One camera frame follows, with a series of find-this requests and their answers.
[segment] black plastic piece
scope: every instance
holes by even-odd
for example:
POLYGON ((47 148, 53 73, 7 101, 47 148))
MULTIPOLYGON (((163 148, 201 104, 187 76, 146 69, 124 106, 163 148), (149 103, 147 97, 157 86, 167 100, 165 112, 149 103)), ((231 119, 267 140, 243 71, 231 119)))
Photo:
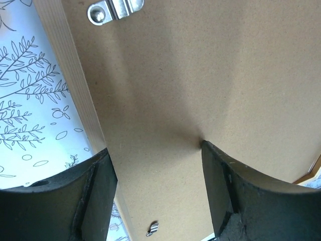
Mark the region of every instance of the black plastic piece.
POLYGON ((206 141, 202 160, 216 236, 233 212, 247 240, 321 240, 321 190, 267 176, 206 141))
POLYGON ((30 187, 0 190, 0 240, 105 241, 116 185, 105 149, 30 187))

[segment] metal tab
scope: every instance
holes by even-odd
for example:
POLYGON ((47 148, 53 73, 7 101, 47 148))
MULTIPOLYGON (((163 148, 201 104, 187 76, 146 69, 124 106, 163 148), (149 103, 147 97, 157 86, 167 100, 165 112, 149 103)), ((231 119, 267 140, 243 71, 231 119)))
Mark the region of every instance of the metal tab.
POLYGON ((152 236, 153 233, 157 232, 158 231, 158 225, 159 225, 158 222, 153 222, 150 225, 149 231, 146 233, 146 236, 147 237, 152 236))
POLYGON ((89 6, 87 16, 94 25, 103 25, 141 10, 144 0, 103 0, 89 6))

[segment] white paper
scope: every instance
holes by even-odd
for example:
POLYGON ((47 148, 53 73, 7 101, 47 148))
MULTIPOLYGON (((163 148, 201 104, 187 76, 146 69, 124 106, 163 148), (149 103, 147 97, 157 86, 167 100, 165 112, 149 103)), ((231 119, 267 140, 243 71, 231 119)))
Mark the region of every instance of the white paper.
POLYGON ((30 186, 92 150, 31 0, 0 0, 0 189, 30 186))
POLYGON ((106 241, 130 241, 116 204, 113 204, 106 241))

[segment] wooden frame edge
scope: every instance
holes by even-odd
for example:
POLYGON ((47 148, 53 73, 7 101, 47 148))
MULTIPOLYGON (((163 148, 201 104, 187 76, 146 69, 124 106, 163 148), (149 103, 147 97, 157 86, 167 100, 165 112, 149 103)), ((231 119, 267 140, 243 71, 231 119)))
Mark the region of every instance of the wooden frame edge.
POLYGON ((297 179, 294 184, 306 184, 307 182, 313 181, 317 178, 321 172, 321 156, 312 164, 310 171, 303 177, 297 179))
MULTIPOLYGON (((106 143, 62 3, 60 0, 34 0, 34 5, 96 154, 106 148, 106 143)), ((118 184, 114 200, 130 240, 138 240, 118 184)))

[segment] hardboard backing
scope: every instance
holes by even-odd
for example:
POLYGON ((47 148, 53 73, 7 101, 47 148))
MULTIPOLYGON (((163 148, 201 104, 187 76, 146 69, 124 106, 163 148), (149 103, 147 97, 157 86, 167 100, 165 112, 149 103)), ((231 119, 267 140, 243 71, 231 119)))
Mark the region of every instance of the hardboard backing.
POLYGON ((320 1, 147 0, 101 27, 63 0, 139 240, 213 231, 199 140, 281 180, 321 147, 320 1))

